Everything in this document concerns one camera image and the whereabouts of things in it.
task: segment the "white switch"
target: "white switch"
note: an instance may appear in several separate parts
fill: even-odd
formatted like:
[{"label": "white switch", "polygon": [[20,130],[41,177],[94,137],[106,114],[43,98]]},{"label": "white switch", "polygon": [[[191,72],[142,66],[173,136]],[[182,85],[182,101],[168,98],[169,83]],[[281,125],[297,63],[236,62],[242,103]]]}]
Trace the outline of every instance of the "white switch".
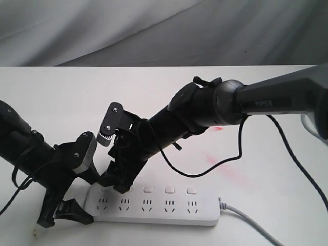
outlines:
[{"label": "white switch", "polygon": [[143,191],[144,191],[145,193],[152,193],[152,192],[154,191],[154,187],[152,187],[152,186],[145,186],[145,187],[143,188]]},{"label": "white switch", "polygon": [[165,193],[173,194],[175,192],[174,187],[165,187]]},{"label": "white switch", "polygon": [[187,194],[195,195],[197,190],[195,188],[187,188]]}]

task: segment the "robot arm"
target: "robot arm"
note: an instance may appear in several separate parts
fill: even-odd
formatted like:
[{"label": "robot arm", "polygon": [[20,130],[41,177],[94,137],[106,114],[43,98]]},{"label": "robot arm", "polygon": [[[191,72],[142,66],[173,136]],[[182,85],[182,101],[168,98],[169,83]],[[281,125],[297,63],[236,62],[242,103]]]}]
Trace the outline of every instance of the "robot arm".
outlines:
[{"label": "robot arm", "polygon": [[247,115],[293,113],[306,113],[319,135],[328,138],[328,64],[249,86],[236,80],[207,82],[195,77],[148,120],[113,102],[97,142],[108,146],[115,135],[109,151],[115,161],[101,177],[92,161],[96,141],[91,132],[52,148],[13,108],[0,101],[0,156],[15,166],[14,173],[20,169],[47,189],[39,224],[53,226],[54,218],[91,223],[93,218],[76,201],[63,201],[76,177],[124,193],[148,159],[159,152],[157,144],[163,149],[171,144],[179,148],[179,139],[199,135],[210,126],[238,125]]},{"label": "robot arm", "polygon": [[[106,127],[119,135],[109,154],[115,158],[98,182],[124,193],[147,160],[159,152],[156,140],[140,118],[120,125],[129,113],[117,103],[110,105],[100,126],[98,141],[111,138]],[[195,77],[171,102],[148,120],[160,146],[203,133],[210,126],[238,125],[246,115],[306,113],[319,135],[328,138],[328,64],[245,86],[236,80],[217,78],[206,82]]]}]

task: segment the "table surface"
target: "table surface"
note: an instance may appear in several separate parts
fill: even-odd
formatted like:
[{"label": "table surface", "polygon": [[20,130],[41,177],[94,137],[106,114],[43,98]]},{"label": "table surface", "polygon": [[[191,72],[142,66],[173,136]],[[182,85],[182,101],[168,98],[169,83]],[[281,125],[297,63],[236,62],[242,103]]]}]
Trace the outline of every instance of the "table surface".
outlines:
[{"label": "table surface", "polygon": [[[83,131],[98,132],[109,103],[120,102],[141,117],[151,117],[193,76],[237,79],[251,84],[306,66],[180,68],[0,68],[0,99],[10,104],[49,144],[74,141]],[[277,116],[300,162],[328,194],[327,147],[302,127],[299,115]],[[169,147],[172,163],[199,173],[237,154],[238,126],[210,128]],[[108,149],[99,146],[94,162],[102,173]],[[12,165],[0,159],[0,205],[11,197]],[[243,130],[243,157],[208,175],[189,179],[173,172],[160,155],[150,159],[135,182],[213,187],[224,202],[255,219],[285,245],[327,245],[328,217],[323,202],[287,153],[273,123],[253,116]],[[88,185],[77,179],[66,197],[82,203]],[[21,192],[0,219],[1,245],[270,245],[231,213],[217,226],[191,227],[95,222],[85,226],[56,222],[35,226],[44,188],[37,183]]]}]

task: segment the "white backdrop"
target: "white backdrop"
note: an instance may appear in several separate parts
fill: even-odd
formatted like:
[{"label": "white backdrop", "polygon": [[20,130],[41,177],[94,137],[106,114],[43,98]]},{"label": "white backdrop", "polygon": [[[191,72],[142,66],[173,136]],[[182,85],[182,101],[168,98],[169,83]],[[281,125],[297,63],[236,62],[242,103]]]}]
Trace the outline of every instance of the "white backdrop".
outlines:
[{"label": "white backdrop", "polygon": [[0,0],[0,66],[328,60],[325,0]]}]

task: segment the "power strip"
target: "power strip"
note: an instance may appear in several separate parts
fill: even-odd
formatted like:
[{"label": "power strip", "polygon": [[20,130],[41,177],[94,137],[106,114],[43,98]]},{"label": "power strip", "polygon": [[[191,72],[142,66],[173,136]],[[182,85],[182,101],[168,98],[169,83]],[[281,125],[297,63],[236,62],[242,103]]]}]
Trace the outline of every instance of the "power strip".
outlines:
[{"label": "power strip", "polygon": [[84,207],[95,221],[214,226],[218,196],[208,188],[134,184],[120,194],[95,183]]}]

